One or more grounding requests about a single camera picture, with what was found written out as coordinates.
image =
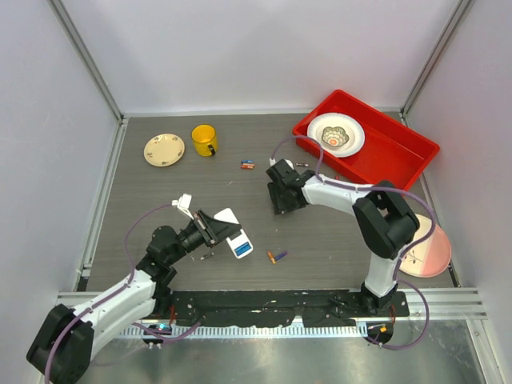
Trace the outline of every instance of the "dark gray table surface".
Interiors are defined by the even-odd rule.
[[[236,214],[254,245],[254,251],[237,260],[223,243],[215,256],[199,258],[208,251],[198,248],[174,266],[178,275],[171,283],[178,290],[280,290],[359,287],[366,276],[370,252],[354,217],[323,206],[308,206],[290,214],[274,216],[265,170],[275,146],[291,136],[300,114],[258,114],[131,118],[106,208],[87,290],[112,286],[128,272],[123,238],[131,224],[156,206],[169,204],[181,194],[192,194],[191,210],[208,214],[229,207]],[[190,138],[198,124],[213,125],[218,132],[218,154],[198,156]],[[186,145],[176,164],[157,168],[142,155],[144,145],[156,134],[173,133]],[[294,162],[316,159],[288,142],[277,158]],[[240,161],[254,160],[254,170],[241,170]],[[335,176],[331,168],[322,172]],[[411,189],[423,196],[419,182]],[[415,202],[414,210],[423,213]],[[142,221],[132,233],[129,250],[135,261],[145,253],[153,230],[161,225],[183,228],[187,220],[174,208],[160,210]],[[267,250],[288,255],[277,265],[270,263]],[[428,279],[407,279],[420,287],[452,286],[449,273]]]

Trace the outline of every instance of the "red tray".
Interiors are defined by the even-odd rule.
[[[330,112],[351,116],[365,131],[365,143],[356,154],[336,158],[324,152],[324,163],[352,182],[376,184],[389,180],[397,188],[408,190],[439,152],[435,142],[342,90],[334,91],[300,121],[293,128],[293,134],[307,135],[311,120]],[[313,156],[320,155],[311,141],[298,138],[296,142]]]

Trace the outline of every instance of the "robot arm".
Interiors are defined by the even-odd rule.
[[[275,214],[320,204],[356,217],[371,251],[369,272],[361,287],[362,304],[370,314],[386,309],[397,289],[394,270],[398,255],[419,228],[416,215],[403,197],[395,193],[359,191],[371,185],[341,182],[323,175],[319,180],[312,170],[299,174],[284,159],[272,165],[267,174],[272,179],[268,188]],[[390,182],[378,185],[393,186]]]
[[[151,314],[163,314],[170,307],[172,296],[168,287],[176,270],[172,265],[201,245],[213,247],[227,240],[237,258],[253,249],[242,226],[230,209],[213,218],[202,210],[188,211],[191,196],[184,194],[173,202],[186,217],[188,226],[178,234],[170,226],[157,228],[146,248],[146,255],[136,265],[133,278],[124,278],[93,300],[75,308],[59,305],[46,317],[29,352],[27,360],[41,373],[54,341],[71,321],[89,308],[95,308],[80,318],[71,332],[64,337],[51,362],[50,380],[55,383],[72,383],[86,372],[90,361],[110,340],[116,338],[131,323]],[[117,290],[118,294],[96,307]]]

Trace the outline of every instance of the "yellow mug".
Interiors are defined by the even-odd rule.
[[[213,156],[217,153],[217,132],[208,124],[201,124],[192,130],[195,150],[200,156]]]

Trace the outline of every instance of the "beige plate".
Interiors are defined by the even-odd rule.
[[[160,134],[144,147],[144,158],[152,166],[170,166],[182,158],[185,143],[175,134]]]
[[[425,236],[432,223],[429,218],[420,214],[416,217],[419,220],[419,230],[416,231],[414,240]],[[406,258],[400,264],[400,270],[417,278],[431,278],[443,272],[450,260],[450,240],[441,227],[436,225],[432,236],[407,252]]]

